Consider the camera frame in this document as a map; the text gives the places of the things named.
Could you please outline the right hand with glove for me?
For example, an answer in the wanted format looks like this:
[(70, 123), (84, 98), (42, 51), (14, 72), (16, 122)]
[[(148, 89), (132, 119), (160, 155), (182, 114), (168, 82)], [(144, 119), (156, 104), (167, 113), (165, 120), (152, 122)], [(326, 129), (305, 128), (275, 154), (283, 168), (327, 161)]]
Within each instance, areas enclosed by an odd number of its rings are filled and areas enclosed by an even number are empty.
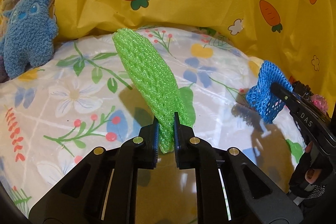
[(322, 198), (334, 176), (333, 165), (311, 141), (290, 178), (289, 189), (295, 196), (307, 200)]

